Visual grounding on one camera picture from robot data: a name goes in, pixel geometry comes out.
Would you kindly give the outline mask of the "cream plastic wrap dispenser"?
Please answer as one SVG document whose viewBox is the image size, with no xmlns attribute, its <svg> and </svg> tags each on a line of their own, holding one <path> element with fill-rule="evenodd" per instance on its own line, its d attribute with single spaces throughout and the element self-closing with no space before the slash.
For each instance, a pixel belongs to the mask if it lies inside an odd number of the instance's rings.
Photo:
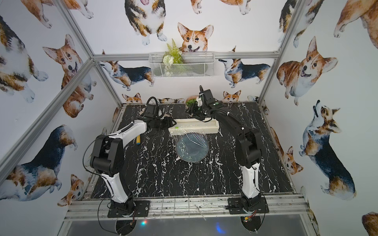
<svg viewBox="0 0 378 236">
<path fill-rule="evenodd" d="M 219 122 L 212 119 L 207 119 L 205 122 L 197 119 L 175 119 L 175 121 L 177 122 L 175 126 L 179 129 L 169 128 L 168 131 L 172 136 L 183 136 L 189 133 L 217 134 L 220 128 Z"/>
</svg>

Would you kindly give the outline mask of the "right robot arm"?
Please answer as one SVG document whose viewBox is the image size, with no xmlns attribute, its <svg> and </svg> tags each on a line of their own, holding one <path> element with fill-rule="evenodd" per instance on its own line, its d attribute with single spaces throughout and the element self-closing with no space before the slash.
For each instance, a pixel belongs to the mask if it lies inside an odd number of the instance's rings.
<svg viewBox="0 0 378 236">
<path fill-rule="evenodd" d="M 199 87 L 196 103 L 186 110 L 192 118 L 205 122 L 206 118 L 218 121 L 235 139 L 235 157 L 242 167 L 241 204 L 243 208 L 252 208 L 261 199 L 258 187 L 258 174 L 262 158 L 261 133 L 246 125 L 233 115 L 221 101 L 215 99 L 212 92 Z"/>
</svg>

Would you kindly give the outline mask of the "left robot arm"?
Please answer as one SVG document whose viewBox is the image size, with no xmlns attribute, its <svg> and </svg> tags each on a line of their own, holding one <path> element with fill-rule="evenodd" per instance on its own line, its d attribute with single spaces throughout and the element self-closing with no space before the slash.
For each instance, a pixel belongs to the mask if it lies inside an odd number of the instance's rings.
<svg viewBox="0 0 378 236">
<path fill-rule="evenodd" d="M 125 146 L 149 129 L 164 130 L 177 124 L 172 117 L 166 117 L 164 112 L 159 114 L 159 111 L 158 105 L 148 104 L 130 124 L 112 134 L 99 135 L 94 141 L 90 167 L 104 179 L 115 203 L 125 204 L 132 198 L 132 192 L 120 176 L 125 163 Z"/>
</svg>

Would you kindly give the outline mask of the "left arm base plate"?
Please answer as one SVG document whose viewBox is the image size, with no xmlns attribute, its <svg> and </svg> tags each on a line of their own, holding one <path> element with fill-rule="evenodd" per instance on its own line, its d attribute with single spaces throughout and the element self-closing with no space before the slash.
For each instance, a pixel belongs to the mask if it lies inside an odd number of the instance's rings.
<svg viewBox="0 0 378 236">
<path fill-rule="evenodd" d="M 120 217 L 147 217 L 150 209 L 150 201 L 129 199 L 126 203 L 110 202 L 108 218 Z"/>
</svg>

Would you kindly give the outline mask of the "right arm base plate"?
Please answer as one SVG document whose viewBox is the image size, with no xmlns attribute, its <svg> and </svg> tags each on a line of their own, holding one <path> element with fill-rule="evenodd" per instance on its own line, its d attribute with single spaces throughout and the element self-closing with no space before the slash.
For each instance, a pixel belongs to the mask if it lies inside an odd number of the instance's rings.
<svg viewBox="0 0 378 236">
<path fill-rule="evenodd" d="M 252 199 L 245 197 L 228 198 L 227 206 L 225 209 L 229 210 L 230 214 L 252 214 L 256 213 L 269 213 L 267 201 L 262 196 L 257 196 Z"/>
</svg>

